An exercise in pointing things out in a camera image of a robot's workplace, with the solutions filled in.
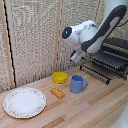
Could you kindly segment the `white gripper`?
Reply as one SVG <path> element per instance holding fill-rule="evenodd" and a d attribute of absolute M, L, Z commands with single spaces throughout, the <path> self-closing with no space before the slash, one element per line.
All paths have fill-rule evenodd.
<path fill-rule="evenodd" d="M 84 51 L 74 51 L 71 54 L 70 60 L 74 61 L 75 63 L 78 63 L 83 58 L 84 54 Z"/>

